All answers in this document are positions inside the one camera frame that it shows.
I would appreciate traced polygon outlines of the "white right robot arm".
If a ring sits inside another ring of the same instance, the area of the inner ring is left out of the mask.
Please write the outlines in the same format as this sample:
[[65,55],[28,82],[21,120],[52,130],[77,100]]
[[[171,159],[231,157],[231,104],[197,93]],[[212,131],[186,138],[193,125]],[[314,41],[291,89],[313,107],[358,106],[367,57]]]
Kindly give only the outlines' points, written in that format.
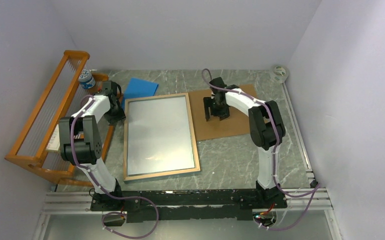
[[226,85],[221,77],[207,82],[211,96],[203,98],[205,119],[224,120],[235,108],[248,117],[250,138],[258,151],[258,177],[255,201],[263,208],[285,194],[278,182],[278,148],[285,136],[285,125],[275,101],[259,100],[236,85]]

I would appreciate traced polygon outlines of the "brown cardboard backing board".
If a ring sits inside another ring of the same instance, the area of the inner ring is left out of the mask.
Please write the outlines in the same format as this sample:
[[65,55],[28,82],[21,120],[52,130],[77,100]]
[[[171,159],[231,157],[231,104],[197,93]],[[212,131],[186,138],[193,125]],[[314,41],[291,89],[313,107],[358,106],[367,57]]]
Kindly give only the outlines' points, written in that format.
[[229,108],[229,117],[226,119],[211,116],[206,120],[203,98],[210,96],[210,89],[188,93],[196,141],[250,134],[249,118],[234,107]]

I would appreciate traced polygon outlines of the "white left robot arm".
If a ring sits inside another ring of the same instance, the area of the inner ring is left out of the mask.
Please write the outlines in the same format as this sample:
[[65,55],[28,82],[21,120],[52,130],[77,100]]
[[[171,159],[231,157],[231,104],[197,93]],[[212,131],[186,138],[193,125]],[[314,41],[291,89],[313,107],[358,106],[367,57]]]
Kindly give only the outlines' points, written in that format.
[[103,143],[98,128],[101,118],[110,125],[126,118],[118,95],[122,88],[114,81],[104,81],[98,93],[76,113],[63,117],[58,122],[60,155],[80,169],[93,184],[99,200],[111,210],[118,210],[124,203],[117,179],[106,167],[103,158]]

